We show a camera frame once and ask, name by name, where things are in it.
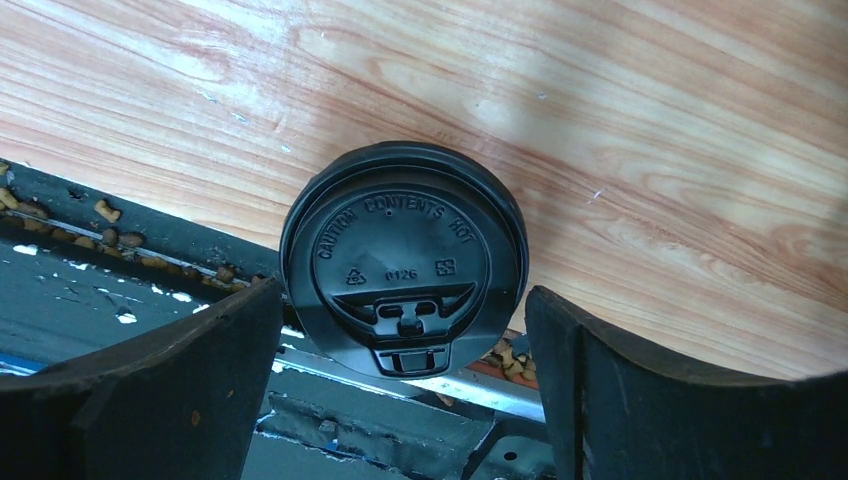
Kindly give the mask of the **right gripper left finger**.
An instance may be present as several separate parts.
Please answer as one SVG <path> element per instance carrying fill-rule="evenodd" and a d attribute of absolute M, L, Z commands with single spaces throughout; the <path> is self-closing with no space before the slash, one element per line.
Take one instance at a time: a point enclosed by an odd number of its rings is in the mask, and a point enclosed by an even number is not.
<path fill-rule="evenodd" d="M 195 314 L 1 380 L 5 479 L 238 479 L 283 324 L 263 280 Z"/>

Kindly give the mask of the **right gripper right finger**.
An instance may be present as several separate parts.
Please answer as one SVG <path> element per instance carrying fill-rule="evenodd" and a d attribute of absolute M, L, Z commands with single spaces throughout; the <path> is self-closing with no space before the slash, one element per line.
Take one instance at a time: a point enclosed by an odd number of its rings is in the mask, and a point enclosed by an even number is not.
<path fill-rule="evenodd" d="M 678 353 L 537 286 L 525 323 L 561 479 L 843 479 L 847 375 Z"/>

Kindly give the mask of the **black plastic cup lid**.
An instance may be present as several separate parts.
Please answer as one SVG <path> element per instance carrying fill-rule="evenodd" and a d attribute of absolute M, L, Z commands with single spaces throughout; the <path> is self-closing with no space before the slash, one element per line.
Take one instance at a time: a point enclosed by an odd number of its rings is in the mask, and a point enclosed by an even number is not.
<path fill-rule="evenodd" d="M 527 285 L 526 223 L 487 168 L 431 143 L 349 151 L 291 205 L 280 270 L 322 353 L 364 375 L 433 378 L 505 333 Z"/>

